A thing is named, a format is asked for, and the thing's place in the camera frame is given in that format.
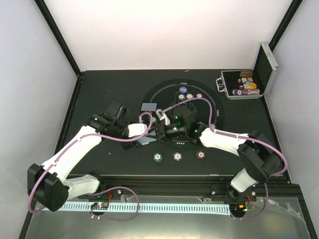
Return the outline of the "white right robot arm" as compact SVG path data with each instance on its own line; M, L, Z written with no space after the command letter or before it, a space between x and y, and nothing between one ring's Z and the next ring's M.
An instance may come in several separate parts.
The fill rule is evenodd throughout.
M217 130L211 125L196 122L190 110L185 106L174 109L175 123L171 123L165 111L156 110L158 123L155 124L158 140L185 138L194 145L216 148L238 156L243 164L227 187L227 196L233 201L242 198L245 191L258 183L266 183L275 174L281 160L271 146L267 146L258 137L257 131L252 134L234 134Z

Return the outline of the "brown chips row in case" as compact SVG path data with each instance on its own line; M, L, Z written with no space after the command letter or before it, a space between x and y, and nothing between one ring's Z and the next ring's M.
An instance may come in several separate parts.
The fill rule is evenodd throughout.
M241 71L240 77L242 78L252 78L253 77L253 71Z

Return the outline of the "aluminium poker case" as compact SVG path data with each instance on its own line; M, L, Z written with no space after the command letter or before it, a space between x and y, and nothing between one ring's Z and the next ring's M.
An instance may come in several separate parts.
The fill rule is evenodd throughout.
M270 93L279 65L267 42L261 42L253 69L223 70L216 79L219 92L230 100L258 99Z

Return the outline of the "green poker chip stack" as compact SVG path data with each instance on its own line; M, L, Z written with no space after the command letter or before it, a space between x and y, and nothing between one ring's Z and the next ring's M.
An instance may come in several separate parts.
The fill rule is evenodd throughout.
M155 153L153 156L153 159L155 162L161 162L162 161L162 155L160 153Z

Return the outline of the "round black poker mat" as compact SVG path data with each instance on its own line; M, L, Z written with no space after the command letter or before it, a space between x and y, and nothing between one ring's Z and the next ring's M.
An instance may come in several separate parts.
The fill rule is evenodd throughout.
M155 130L147 142L171 150L199 149L199 137L208 125L221 129L225 122L217 93L190 79L172 79L154 86L144 96L141 110L153 115Z

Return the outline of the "black aluminium rail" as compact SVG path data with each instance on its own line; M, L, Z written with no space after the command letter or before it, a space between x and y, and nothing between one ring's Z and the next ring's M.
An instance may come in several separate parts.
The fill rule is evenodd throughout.
M299 185L292 184L284 176L279 176L264 184L249 187L238 193L230 186L230 176L102 176L98 192L112 187L128 187L136 194L152 196L200 196L218 202L256 201L265 197L266 190L271 198L304 197Z

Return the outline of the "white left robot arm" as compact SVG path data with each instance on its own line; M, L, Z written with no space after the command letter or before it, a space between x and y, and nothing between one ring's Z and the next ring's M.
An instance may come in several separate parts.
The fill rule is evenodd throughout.
M27 208L31 213L38 211L32 201L40 203L52 212L60 209L66 201L82 195L103 198L107 186L98 177L86 174L69 179L72 169L103 139L117 142L134 142L145 136L151 124L132 123L122 126L111 122L106 116L92 115L78 133L59 152L40 165L32 164L27 170Z

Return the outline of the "black left motor block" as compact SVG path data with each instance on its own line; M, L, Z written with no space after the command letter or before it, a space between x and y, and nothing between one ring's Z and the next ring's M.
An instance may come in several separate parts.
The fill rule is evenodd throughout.
M121 121L127 112L127 108L117 102L111 102L108 106L105 116L109 121Z

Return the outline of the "purple blind button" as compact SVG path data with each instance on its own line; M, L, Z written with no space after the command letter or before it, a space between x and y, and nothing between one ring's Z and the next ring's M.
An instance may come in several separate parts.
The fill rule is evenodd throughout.
M187 87L180 87L179 88L179 92L182 93L182 94L187 93Z

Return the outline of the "card boxes in case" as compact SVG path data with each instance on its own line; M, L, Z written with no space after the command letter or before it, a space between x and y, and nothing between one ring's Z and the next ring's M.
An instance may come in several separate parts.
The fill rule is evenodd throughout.
M244 89L256 89L257 84L253 81L253 78L241 78L242 86Z

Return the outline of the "blue card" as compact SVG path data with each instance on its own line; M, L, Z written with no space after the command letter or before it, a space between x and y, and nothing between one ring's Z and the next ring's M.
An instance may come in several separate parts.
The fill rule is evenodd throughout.
M157 103L142 103L141 111L143 112L155 112L157 109Z

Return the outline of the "red poker chip stack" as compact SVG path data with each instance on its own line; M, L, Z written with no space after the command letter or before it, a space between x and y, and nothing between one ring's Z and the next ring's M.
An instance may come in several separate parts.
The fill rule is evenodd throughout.
M204 159L204 158L205 158L205 152L203 152L203 151L198 151L198 152L196 153L196 157L197 157L198 159Z

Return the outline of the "purple chips row in case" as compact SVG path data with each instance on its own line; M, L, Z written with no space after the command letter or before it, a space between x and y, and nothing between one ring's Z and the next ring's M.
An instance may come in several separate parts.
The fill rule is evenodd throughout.
M232 95L234 96L255 96L260 95L259 89L233 89Z

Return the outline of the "blue poker chip stack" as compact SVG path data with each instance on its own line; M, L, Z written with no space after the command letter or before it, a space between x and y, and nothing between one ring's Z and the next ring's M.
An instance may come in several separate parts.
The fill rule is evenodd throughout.
M175 153L175 154L173 155L173 158L174 158L174 160L176 160L176 161L180 161L180 160L182 159L182 155L177 152L177 153Z

